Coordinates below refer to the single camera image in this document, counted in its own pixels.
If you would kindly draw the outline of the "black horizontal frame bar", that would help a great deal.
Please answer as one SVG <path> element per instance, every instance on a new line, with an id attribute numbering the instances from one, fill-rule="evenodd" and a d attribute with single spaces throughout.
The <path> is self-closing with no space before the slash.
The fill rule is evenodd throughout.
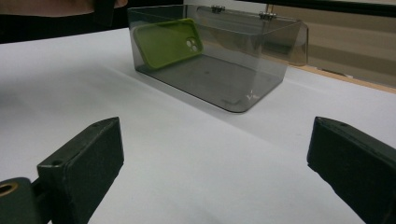
<path id="1" fill-rule="evenodd" d="M 351 0 L 237 0 L 243 2 L 283 7 L 309 8 L 360 15 L 396 18 L 396 5 L 385 3 L 362 3 Z"/>

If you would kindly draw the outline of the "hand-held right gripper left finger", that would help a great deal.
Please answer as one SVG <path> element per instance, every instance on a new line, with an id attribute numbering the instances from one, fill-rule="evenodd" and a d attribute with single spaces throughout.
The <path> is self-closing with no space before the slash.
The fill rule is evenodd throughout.
<path id="1" fill-rule="evenodd" d="M 120 119 L 95 122 L 37 165 L 53 224 L 88 224 L 124 163 Z"/>

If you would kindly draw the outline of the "wooden desk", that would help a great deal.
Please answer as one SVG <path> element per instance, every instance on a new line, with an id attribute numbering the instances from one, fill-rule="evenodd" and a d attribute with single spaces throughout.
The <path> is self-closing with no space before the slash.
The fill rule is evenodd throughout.
<path id="1" fill-rule="evenodd" d="M 396 18 L 274 6 L 309 28 L 308 64 L 396 88 Z"/>

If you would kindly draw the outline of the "transparent grey plastic box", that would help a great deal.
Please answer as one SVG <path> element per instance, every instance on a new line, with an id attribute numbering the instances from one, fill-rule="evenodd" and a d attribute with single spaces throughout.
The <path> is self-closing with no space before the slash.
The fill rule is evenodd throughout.
<path id="1" fill-rule="evenodd" d="M 276 88 L 288 66 L 307 63 L 307 25 L 273 13 L 171 5 L 131 7 L 128 19 L 136 71 L 234 113 L 248 111 Z M 149 69 L 134 41 L 134 29 L 181 19 L 194 20 L 202 54 Z"/>

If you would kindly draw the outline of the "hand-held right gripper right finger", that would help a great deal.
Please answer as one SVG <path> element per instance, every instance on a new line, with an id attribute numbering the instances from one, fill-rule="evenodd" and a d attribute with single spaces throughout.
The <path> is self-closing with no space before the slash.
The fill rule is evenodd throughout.
<path id="1" fill-rule="evenodd" d="M 316 117 L 307 165 L 366 224 L 396 224 L 395 148 L 344 122 Z"/>

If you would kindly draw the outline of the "green phone case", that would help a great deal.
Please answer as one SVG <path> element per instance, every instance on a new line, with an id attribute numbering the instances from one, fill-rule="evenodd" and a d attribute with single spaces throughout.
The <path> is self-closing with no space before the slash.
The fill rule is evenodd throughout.
<path id="1" fill-rule="evenodd" d="M 194 58 L 204 50 L 192 19 L 139 25 L 133 37 L 145 65 L 151 70 Z"/>

